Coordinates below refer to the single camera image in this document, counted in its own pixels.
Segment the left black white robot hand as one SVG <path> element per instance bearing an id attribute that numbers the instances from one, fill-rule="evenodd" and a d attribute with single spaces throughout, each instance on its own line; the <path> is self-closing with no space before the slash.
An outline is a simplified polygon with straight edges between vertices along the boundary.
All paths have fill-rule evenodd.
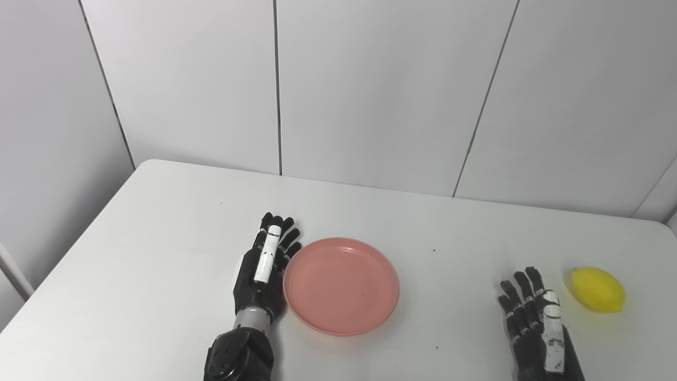
<path id="1" fill-rule="evenodd" d="M 255 271 L 264 248 L 269 229 L 281 228 L 280 241 L 274 249 L 274 263 L 268 282 L 256 282 Z M 293 256 L 302 248 L 298 241 L 300 230 L 292 217 L 283 219 L 280 215 L 267 212 L 261 220 L 261 226 L 251 249 L 244 254 L 239 275 L 234 285 L 235 313 L 247 307 L 261 308 L 266 311 L 272 324 L 286 307 L 283 295 L 283 278 Z"/>

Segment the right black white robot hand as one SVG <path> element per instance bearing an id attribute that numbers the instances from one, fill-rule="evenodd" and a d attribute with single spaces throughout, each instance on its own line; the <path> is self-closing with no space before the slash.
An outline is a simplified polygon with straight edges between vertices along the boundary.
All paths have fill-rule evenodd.
<path id="1" fill-rule="evenodd" d="M 518 380 L 584 380 L 561 316 L 559 298 L 534 266 L 514 273 L 517 285 L 500 282 L 498 302 L 516 361 Z"/>

